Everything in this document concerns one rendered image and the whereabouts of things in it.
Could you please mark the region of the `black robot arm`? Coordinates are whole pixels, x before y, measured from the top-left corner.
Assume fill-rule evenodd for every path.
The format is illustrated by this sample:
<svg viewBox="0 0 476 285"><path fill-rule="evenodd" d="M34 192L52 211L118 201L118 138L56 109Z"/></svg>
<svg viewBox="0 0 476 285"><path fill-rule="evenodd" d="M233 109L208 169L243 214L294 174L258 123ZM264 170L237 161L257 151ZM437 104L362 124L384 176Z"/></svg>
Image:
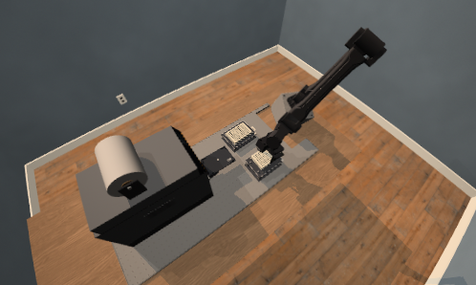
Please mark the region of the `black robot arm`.
<svg viewBox="0 0 476 285"><path fill-rule="evenodd" d="M367 30L366 30L367 29ZM365 63L371 67L387 51L385 43L381 41L368 28L359 28L357 32L345 43L349 49L315 84L307 84L295 94L287 98L292 111L286 112L278 121L273 131L261 138L256 143L258 151L263 153L270 148L277 149L282 137L289 133L296 133L301 127L301 123L307 118L309 113L320 103L346 76L356 67ZM357 45L357 46L356 46ZM365 55L368 55L365 58ZM294 97L294 98L293 98ZM293 99L292 99L293 98ZM301 103L298 103L302 101ZM298 103L296 105L296 103ZM294 107L296 105L296 107ZM278 127L278 128L277 128ZM276 129L277 128L277 129ZM277 132L277 133L276 133ZM274 149L275 148L275 149Z"/></svg>

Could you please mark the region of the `grey cylinder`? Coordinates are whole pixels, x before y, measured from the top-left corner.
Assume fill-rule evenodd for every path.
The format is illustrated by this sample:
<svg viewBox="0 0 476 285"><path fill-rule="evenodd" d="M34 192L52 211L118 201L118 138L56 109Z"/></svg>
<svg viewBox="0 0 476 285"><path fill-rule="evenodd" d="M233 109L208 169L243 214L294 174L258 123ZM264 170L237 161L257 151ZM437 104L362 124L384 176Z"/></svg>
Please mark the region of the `grey cylinder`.
<svg viewBox="0 0 476 285"><path fill-rule="evenodd" d="M138 180L143 185L148 177L134 145L128 137L111 136L100 141L95 154L107 193L122 197L117 189L128 181Z"/></svg>

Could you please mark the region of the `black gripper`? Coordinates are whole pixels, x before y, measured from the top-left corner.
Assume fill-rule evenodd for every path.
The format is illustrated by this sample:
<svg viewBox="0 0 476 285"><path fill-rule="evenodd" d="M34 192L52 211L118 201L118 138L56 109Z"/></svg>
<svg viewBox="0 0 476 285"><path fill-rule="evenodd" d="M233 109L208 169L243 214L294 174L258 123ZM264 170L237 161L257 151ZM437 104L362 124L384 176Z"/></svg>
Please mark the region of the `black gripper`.
<svg viewBox="0 0 476 285"><path fill-rule="evenodd" d="M272 163L272 160L276 160L276 159L284 156L284 153L282 152L284 149L285 148L281 144L277 149L275 149L273 151L270 148L267 149L270 152L270 154L272 155L271 160L270 160L270 164Z"/></svg>

